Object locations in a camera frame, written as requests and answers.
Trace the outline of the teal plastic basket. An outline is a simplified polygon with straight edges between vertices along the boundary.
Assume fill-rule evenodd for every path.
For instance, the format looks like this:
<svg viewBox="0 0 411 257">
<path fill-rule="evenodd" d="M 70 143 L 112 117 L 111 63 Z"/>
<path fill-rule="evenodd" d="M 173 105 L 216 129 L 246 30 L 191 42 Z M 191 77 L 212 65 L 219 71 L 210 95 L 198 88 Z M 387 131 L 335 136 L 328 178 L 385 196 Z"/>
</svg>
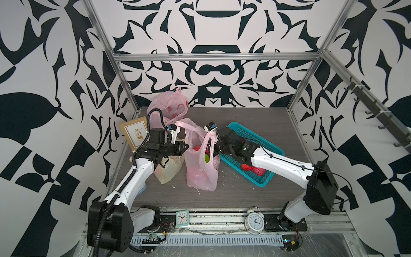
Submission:
<svg viewBox="0 0 411 257">
<path fill-rule="evenodd" d="M 275 173 L 269 170 L 268 165 L 262 164 L 256 158 L 269 158 L 272 155 L 285 156 L 281 148 L 237 122 L 232 122 L 227 127 L 218 129 L 217 138 L 218 150 L 215 152 L 219 154 L 220 159 L 258 187 L 265 187 Z M 260 165 L 264 172 L 257 175 L 251 170 L 244 170 L 241 167 L 242 164 Z"/>
</svg>

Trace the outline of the large pink plastic bag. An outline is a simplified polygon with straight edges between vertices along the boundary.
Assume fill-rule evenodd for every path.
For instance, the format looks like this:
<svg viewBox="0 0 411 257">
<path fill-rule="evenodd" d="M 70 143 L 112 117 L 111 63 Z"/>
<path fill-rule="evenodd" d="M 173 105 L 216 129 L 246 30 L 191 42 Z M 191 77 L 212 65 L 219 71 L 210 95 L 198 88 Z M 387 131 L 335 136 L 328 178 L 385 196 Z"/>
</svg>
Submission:
<svg viewBox="0 0 411 257">
<path fill-rule="evenodd" d="M 176 91 L 167 91 L 155 97 L 149 105 L 147 112 L 159 109 L 163 114 L 166 126 L 174 124 L 186 117 L 188 113 L 188 100 L 180 87 Z"/>
</svg>

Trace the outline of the small pink plastic bag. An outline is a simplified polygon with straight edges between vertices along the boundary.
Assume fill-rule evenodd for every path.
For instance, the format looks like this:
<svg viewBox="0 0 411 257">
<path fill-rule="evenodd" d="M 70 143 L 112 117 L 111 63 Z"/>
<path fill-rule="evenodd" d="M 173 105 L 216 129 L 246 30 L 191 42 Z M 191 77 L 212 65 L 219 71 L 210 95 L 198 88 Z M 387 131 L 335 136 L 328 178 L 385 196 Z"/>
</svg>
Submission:
<svg viewBox="0 0 411 257">
<path fill-rule="evenodd" d="M 219 156 L 213 156 L 216 130 L 205 130 L 189 118 L 177 121 L 175 125 L 184 129 L 185 143 L 189 145 L 184 153 L 187 185 L 203 191 L 216 190 L 220 164 Z"/>
</svg>

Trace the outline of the red textured fruit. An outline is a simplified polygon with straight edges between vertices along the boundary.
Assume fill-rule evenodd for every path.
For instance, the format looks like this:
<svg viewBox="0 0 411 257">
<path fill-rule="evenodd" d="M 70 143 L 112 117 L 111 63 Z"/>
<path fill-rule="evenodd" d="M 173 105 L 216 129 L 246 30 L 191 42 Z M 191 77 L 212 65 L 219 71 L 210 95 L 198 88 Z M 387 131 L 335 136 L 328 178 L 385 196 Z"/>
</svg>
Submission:
<svg viewBox="0 0 411 257">
<path fill-rule="evenodd" d="M 257 167 L 252 167 L 252 172 L 256 174 L 257 176 L 263 176 L 265 173 L 265 169 L 263 168 L 257 168 Z"/>
</svg>

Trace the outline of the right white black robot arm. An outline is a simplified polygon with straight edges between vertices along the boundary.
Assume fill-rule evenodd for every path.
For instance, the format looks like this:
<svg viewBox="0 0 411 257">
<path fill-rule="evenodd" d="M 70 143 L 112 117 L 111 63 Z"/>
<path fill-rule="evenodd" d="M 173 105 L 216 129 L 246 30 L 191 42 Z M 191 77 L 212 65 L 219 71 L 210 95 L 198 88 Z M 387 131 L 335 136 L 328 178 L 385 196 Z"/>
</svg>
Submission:
<svg viewBox="0 0 411 257">
<path fill-rule="evenodd" d="M 276 154 L 256 140 L 239 136 L 229 127 L 217 131 L 214 153 L 231 156 L 239 164 L 273 172 L 305 190 L 285 204 L 278 217 L 280 221 L 296 224 L 311 214 L 331 213 L 338 183 L 326 163 L 304 163 Z"/>
</svg>

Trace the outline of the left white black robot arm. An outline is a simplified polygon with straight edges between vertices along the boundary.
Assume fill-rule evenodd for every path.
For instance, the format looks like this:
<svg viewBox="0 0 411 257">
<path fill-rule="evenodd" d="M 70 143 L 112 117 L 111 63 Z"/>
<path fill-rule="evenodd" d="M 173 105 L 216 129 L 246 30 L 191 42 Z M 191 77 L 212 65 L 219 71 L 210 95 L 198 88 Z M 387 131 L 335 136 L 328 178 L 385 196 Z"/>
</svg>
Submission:
<svg viewBox="0 0 411 257">
<path fill-rule="evenodd" d="M 133 152 L 132 166 L 121 183 L 102 201 L 92 203 L 88 211 L 87 244 L 97 257 L 100 250 L 124 252 L 138 229 L 152 226 L 155 210 L 143 208 L 132 216 L 130 211 L 148 177 L 164 158 L 182 156 L 188 144 L 177 140 L 180 127 L 151 129 L 142 145 Z"/>
</svg>

